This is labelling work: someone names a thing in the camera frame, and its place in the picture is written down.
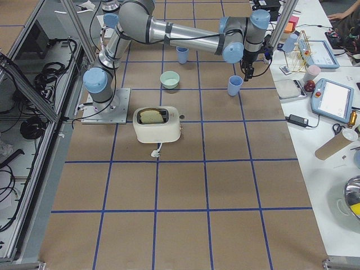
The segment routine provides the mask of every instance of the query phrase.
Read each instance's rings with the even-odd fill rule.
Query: power adapter
[[[309,119],[299,117],[297,115],[290,114],[289,116],[285,117],[286,121],[291,124],[298,125],[300,127],[306,128],[309,125]]]

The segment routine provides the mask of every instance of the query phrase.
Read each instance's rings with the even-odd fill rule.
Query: green bowl
[[[160,76],[160,81],[166,89],[173,89],[178,85],[180,76],[175,71],[166,71]]]

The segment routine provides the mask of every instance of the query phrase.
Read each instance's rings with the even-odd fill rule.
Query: scissors
[[[335,135],[338,135],[343,130],[343,128],[345,128],[343,125],[334,124],[332,126],[332,131],[334,131]]]

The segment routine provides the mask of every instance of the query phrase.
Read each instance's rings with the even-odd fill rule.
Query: metal base plate
[[[83,124],[126,124],[126,118],[128,115],[128,107],[130,100],[130,88],[119,88],[115,90],[115,95],[119,98],[120,104],[116,106],[116,109],[112,112],[99,113],[92,117],[82,119]],[[86,102],[92,102],[92,98],[88,95]],[[95,114],[97,111],[93,106],[87,106],[84,109],[83,117],[88,117]]]

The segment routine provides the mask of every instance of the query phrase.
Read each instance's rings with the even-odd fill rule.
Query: bowl
[[[351,213],[360,220],[360,175],[351,178],[346,183],[344,196]]]
[[[166,89],[173,89],[178,85],[180,76],[175,71],[166,71],[160,76],[160,81]]]

